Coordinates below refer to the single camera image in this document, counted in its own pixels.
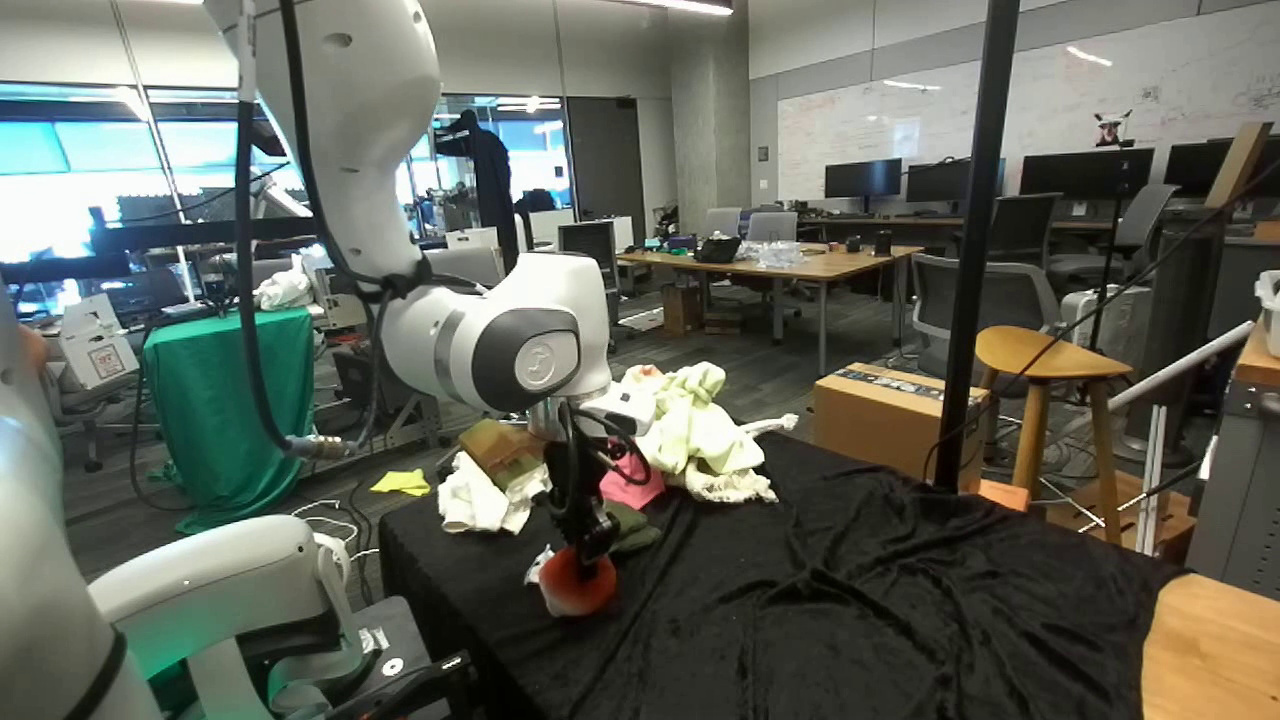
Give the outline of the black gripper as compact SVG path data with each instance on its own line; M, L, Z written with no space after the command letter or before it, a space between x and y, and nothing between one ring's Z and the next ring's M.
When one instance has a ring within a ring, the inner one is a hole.
M605 514L601 479L619 457L646 462L636 426L616 413L589 413L575 406L566 406L555 422L562 431L544 446L554 524L567 548L609 558L616 520Z

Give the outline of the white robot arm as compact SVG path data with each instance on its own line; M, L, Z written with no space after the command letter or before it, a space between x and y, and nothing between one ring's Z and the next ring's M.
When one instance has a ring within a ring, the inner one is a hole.
M550 438L566 548L541 566L541 593L562 618L601 612L616 598L616 524L582 431L584 406L612 384L595 266L532 252L484 298L427 273L395 198L395 169L441 97L421 0L206 8L227 29L239 97L281 125L332 266L386 298L379 350L395 381L484 413L529 413ZM178 665L251 633L349 621L297 516L238 520L84 576L66 540L58 430L12 322L0 355L0 720L159 720L137 644Z

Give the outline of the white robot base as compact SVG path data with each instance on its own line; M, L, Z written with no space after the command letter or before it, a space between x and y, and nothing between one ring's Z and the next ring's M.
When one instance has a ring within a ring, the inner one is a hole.
M87 585L146 701L191 720L458 720L468 665L425 647L404 598L349 598L353 554L306 516L152 548Z

